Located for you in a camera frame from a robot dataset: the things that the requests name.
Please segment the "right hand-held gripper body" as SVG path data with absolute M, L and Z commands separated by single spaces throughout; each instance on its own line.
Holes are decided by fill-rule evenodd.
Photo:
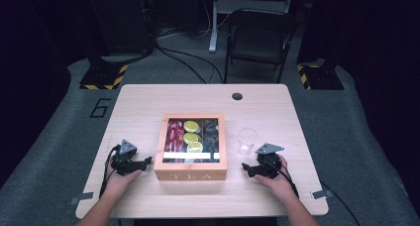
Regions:
M 276 153 L 283 150 L 284 147 L 269 143 L 259 147 L 256 150 L 257 162 L 259 163 L 256 174 L 269 178 L 277 177 L 281 169 L 281 160 Z

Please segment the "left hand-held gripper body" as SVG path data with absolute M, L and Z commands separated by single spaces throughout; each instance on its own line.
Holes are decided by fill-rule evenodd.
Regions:
M 117 153 L 113 157 L 111 167 L 119 174 L 126 175 L 136 170 L 132 157 L 137 153 L 137 148 L 130 142 L 123 140 L 117 146 Z

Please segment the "clear plastic cup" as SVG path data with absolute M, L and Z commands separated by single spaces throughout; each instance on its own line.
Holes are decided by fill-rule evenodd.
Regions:
M 243 128 L 239 131 L 239 153 L 242 155 L 248 155 L 255 143 L 258 141 L 259 135 L 256 130 L 252 128 Z

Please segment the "wooden compartment box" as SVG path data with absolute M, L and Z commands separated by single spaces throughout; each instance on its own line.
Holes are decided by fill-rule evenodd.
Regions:
M 158 180 L 225 180 L 228 159 L 221 164 L 174 164 L 162 163 L 159 158 L 159 145 L 162 143 L 162 125 L 157 147 L 154 170 Z

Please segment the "pile of dark tea bags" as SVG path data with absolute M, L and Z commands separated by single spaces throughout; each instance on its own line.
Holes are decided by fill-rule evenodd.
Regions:
M 203 152 L 214 153 L 218 150 L 218 122 L 205 120 L 203 125 Z

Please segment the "wooden box lid with window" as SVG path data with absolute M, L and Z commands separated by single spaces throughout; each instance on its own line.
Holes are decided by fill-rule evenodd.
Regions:
M 195 133 L 200 136 L 200 143 L 203 146 L 203 125 L 205 120 L 216 120 L 218 122 L 218 150 L 214 153 L 188 153 L 187 146 L 183 141 L 183 146 L 180 152 L 171 153 L 165 150 L 166 142 L 166 132 L 167 125 L 170 120 L 181 120 L 184 122 L 192 120 L 198 123 L 200 131 Z M 223 114 L 217 113 L 177 113 L 177 114 L 168 114 L 165 116 L 162 125 L 162 143 L 159 145 L 159 158 L 162 163 L 174 163 L 174 164 L 221 164 L 227 160 L 226 157 L 226 127 L 225 127 L 225 118 Z

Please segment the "person's right hand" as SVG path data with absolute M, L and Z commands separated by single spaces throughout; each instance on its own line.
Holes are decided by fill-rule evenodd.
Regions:
M 290 206 L 298 201 L 292 185 L 291 176 L 287 170 L 287 161 L 281 155 L 278 155 L 281 164 L 280 174 L 276 178 L 268 178 L 256 174 L 255 179 L 261 184 L 267 186 L 272 194 L 284 205 Z

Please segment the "person's left hand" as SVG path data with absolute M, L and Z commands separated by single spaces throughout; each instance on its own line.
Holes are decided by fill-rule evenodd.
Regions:
M 127 190 L 128 186 L 141 174 L 142 171 L 138 169 L 127 175 L 119 175 L 111 166 L 111 164 L 108 164 L 106 186 L 103 195 L 121 197 Z

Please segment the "bundle of red stick sachets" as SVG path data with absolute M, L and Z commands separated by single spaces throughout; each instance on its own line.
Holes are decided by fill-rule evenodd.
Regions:
M 178 153 L 183 146 L 184 127 L 181 120 L 170 120 L 167 125 L 165 150 Z

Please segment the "grey tape piece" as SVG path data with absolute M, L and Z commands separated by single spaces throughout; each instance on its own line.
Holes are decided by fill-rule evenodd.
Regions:
M 314 199 L 319 199 L 319 198 L 332 197 L 334 195 L 334 193 L 331 189 L 327 189 L 327 190 L 312 191 L 311 195 Z
M 77 205 L 79 201 L 85 200 L 85 199 L 91 199 L 93 197 L 94 192 L 83 192 L 80 193 L 78 196 L 72 197 L 68 205 Z

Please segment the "yellow snack packet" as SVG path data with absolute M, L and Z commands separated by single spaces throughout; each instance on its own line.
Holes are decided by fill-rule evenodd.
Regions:
M 197 122 L 188 120 L 184 122 L 184 130 L 188 133 L 198 133 L 200 131 L 200 127 Z

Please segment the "hazard striped stand base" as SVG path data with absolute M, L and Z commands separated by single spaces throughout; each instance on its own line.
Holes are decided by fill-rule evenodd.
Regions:
M 90 66 L 82 77 L 79 88 L 89 90 L 116 89 L 123 80 L 127 65 L 108 63 L 104 70 Z
M 307 90 L 343 90 L 344 86 L 335 71 L 324 70 L 320 65 L 299 64 L 301 82 Z

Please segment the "black folding chair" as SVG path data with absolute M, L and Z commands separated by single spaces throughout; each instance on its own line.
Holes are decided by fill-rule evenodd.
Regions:
M 242 8 L 228 18 L 224 82 L 233 60 L 271 64 L 280 82 L 291 42 L 298 28 L 289 14 Z

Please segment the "dark equipment cabinet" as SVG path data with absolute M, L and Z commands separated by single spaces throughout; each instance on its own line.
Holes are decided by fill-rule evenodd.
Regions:
M 152 0 L 90 0 L 110 54 L 148 56 L 155 44 Z

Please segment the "white desk frame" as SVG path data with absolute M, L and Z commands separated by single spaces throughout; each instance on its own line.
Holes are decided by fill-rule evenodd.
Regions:
M 291 0 L 212 0 L 212 22 L 211 22 L 211 38 L 208 51 L 213 54 L 217 50 L 218 41 L 218 15 L 231 14 L 233 11 L 241 8 L 252 8 L 260 10 L 268 10 L 279 13 L 287 13 L 289 11 Z

